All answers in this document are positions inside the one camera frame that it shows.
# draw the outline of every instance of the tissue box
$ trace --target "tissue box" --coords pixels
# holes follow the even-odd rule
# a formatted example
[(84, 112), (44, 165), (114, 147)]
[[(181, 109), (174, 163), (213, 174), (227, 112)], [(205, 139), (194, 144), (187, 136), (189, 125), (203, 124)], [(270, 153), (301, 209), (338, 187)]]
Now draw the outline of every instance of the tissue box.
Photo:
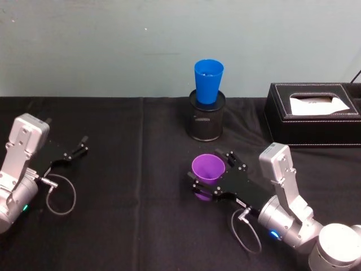
[[(349, 109), (328, 115), (293, 115), (290, 98), (339, 98)], [(274, 142), (295, 147), (361, 146), (361, 84), (270, 86), (265, 117)]]

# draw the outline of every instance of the robotic arm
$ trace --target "robotic arm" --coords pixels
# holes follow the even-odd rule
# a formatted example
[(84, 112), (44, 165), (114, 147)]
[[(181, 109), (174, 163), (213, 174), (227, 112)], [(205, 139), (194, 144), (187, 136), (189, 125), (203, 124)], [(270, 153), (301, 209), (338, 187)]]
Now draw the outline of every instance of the robotic arm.
[(27, 113), (14, 121), (0, 171), (0, 233), (11, 227), (36, 195), (37, 181), (50, 185), (50, 192), (57, 188), (58, 184), (45, 178), (55, 164), (68, 163), (88, 151), (85, 137), (68, 155), (58, 145), (46, 142), (49, 130), (47, 122)]
[(276, 194), (249, 180), (244, 164), (233, 152), (215, 154), (228, 166), (218, 182), (207, 185), (189, 172), (193, 191), (208, 195), (215, 201), (234, 200), (245, 212), (297, 252), (309, 255), (312, 271), (350, 270), (361, 262), (361, 226), (343, 224), (321, 225), (313, 218), (313, 210), (300, 196), (290, 149), (271, 144), (259, 156), (262, 173), (275, 187)]

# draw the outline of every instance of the white cord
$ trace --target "white cord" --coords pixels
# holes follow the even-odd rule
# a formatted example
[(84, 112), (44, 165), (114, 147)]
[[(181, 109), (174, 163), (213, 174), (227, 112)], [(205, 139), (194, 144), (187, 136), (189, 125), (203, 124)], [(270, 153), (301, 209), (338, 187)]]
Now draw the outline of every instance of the white cord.
[(72, 188), (72, 190), (73, 190), (73, 192), (74, 192), (74, 201), (73, 201), (73, 205), (72, 205), (72, 207), (70, 208), (70, 210), (68, 210), (68, 211), (66, 211), (66, 212), (64, 212), (64, 213), (59, 213), (59, 212), (57, 212), (57, 211), (54, 211), (54, 209), (51, 208), (51, 207), (50, 207), (50, 204), (49, 204), (49, 197), (50, 197), (50, 194), (51, 194), (52, 191), (53, 191), (53, 187), (51, 187), (50, 190), (49, 190), (49, 192), (48, 192), (48, 194), (47, 194), (47, 196), (46, 196), (46, 200), (45, 200), (46, 206), (48, 207), (49, 211), (52, 212), (52, 213), (55, 214), (55, 215), (58, 215), (58, 216), (66, 216), (66, 215), (70, 214), (70, 213), (74, 210), (75, 204), (76, 204), (76, 202), (77, 202), (77, 193), (76, 193), (76, 190), (75, 190), (74, 185), (72, 184), (72, 182), (70, 182), (69, 179), (65, 178), (65, 177), (62, 176), (62, 175), (58, 175), (58, 174), (48, 174), (47, 176), (53, 176), (53, 177), (61, 178), (61, 179), (65, 180), (65, 181), (67, 181), (67, 182), (70, 184), (70, 186), (71, 186), (71, 188)]
[(231, 227), (232, 227), (232, 231), (233, 231), (233, 234), (234, 236), (237, 238), (238, 242), (241, 244), (241, 246), (246, 250), (248, 251), (249, 253), (252, 253), (252, 254), (259, 254), (262, 252), (262, 245), (261, 245), (261, 241), (259, 240), (259, 237), (256, 233), (256, 231), (254, 230), (254, 228), (252, 227), (252, 225), (249, 223), (249, 221), (245, 218), (242, 219), (243, 222), (245, 222), (249, 227), (250, 229), (252, 230), (253, 234), (254, 234), (254, 237), (256, 238), (257, 242), (258, 242), (258, 247), (259, 249), (257, 251), (253, 251), (253, 250), (250, 250), (243, 242), (242, 240), (239, 238), (236, 230), (235, 230), (235, 227), (234, 227), (234, 218), (235, 218), (235, 215), (239, 212), (239, 211), (243, 211), (243, 209), (237, 209), (234, 211), (234, 213), (232, 214), (232, 217), (231, 217)]

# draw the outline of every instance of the table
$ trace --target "table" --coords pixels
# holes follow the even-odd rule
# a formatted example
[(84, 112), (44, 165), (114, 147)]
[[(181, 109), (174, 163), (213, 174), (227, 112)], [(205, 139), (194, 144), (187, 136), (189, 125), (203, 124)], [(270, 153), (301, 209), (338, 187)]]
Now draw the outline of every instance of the table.
[[(52, 118), (50, 138), (74, 146), (89, 136), (89, 154), (67, 169), (78, 194), (73, 213), (56, 217), (42, 187), (29, 209), (0, 236), (0, 270), (297, 270), (292, 250), (261, 238), (261, 255), (248, 255), (232, 236), (232, 209), (198, 200), (184, 181), (192, 159), (216, 148), (234, 150), (263, 179), (258, 155), (265, 99), (232, 98), (220, 139), (197, 142), (184, 129), (187, 98), (1, 98), (0, 157), (16, 116)], [(361, 224), (361, 149), (292, 149), (301, 195), (322, 224)], [(63, 208), (67, 193), (54, 193)], [(239, 233), (254, 244), (248, 228)]]

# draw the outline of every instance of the black cable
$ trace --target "black cable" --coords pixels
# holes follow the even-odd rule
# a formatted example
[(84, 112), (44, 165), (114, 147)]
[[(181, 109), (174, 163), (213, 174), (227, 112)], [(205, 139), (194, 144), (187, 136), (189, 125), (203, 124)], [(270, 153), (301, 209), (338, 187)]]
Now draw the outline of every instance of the black cable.
[(359, 75), (361, 74), (361, 70), (357, 73), (357, 75), (351, 80), (351, 83), (353, 83), (357, 77), (359, 77)]

